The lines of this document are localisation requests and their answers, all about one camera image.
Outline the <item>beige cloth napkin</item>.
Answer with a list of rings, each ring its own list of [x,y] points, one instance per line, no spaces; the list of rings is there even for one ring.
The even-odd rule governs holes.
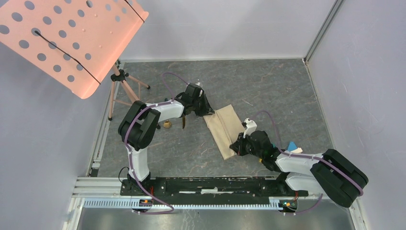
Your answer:
[[[239,133],[244,132],[245,129],[233,106],[230,104],[215,110],[213,115],[205,115],[203,118],[223,159],[227,160],[235,156],[236,153],[229,146],[236,142]]]

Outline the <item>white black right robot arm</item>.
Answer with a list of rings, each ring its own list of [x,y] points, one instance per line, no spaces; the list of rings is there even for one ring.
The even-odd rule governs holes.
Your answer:
[[[240,133],[229,147],[238,156],[253,155],[268,170],[279,172],[276,188],[283,196],[302,190],[350,207],[369,182],[364,172],[335,149],[318,154],[293,153],[274,146],[265,131]]]

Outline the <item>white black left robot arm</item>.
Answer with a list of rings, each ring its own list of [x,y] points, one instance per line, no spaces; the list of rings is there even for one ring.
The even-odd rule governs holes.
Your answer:
[[[185,128],[186,116],[191,113],[199,117],[214,113],[204,90],[194,83],[188,84],[184,92],[168,101],[160,103],[135,101],[131,105],[119,125],[118,134],[127,149],[128,174],[133,179],[132,189],[138,195],[145,195],[150,190],[147,150],[158,124],[169,119],[181,118],[182,128]]]

